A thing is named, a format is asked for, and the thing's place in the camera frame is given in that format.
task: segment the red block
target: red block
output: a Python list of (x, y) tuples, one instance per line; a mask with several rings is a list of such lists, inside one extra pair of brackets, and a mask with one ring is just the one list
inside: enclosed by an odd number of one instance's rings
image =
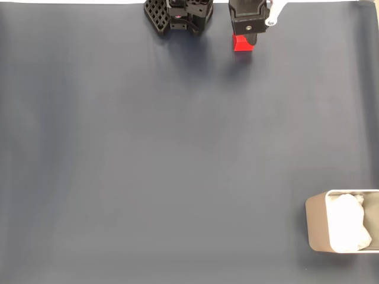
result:
[(254, 46), (249, 44), (243, 35), (233, 34), (233, 45), (235, 47), (235, 51), (253, 51), (254, 49)]

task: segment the white container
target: white container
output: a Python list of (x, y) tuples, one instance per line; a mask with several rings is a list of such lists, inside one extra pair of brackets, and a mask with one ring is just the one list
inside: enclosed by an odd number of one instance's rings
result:
[[(341, 195), (341, 194), (351, 194), (351, 195), (363, 195), (365, 201), (370, 200), (370, 195), (372, 193), (379, 193), (379, 189), (354, 189), (354, 190), (343, 190), (334, 189), (328, 192), (312, 196), (306, 201), (306, 213), (307, 213), (307, 224), (308, 224), (308, 238), (309, 245), (313, 250), (316, 251), (326, 251), (331, 253), (379, 253), (379, 247), (373, 247), (372, 245), (358, 251), (335, 251), (330, 245), (329, 238), (329, 224), (327, 221), (327, 206), (326, 198), (329, 195)], [(371, 238), (374, 240), (379, 240), (379, 231), (373, 230), (373, 228), (367, 227)]]

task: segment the black perforated part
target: black perforated part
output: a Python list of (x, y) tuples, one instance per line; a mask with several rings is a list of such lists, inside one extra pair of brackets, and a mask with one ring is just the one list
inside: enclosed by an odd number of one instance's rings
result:
[(147, 0), (143, 8), (156, 31), (159, 34), (165, 34), (169, 29), (170, 21), (166, 0)]

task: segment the white cloth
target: white cloth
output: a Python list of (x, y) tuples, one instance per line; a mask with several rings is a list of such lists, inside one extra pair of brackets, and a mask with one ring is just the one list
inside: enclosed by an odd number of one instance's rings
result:
[(327, 197), (330, 245), (335, 251), (357, 251), (370, 245), (370, 234), (363, 226), (363, 201), (362, 195)]

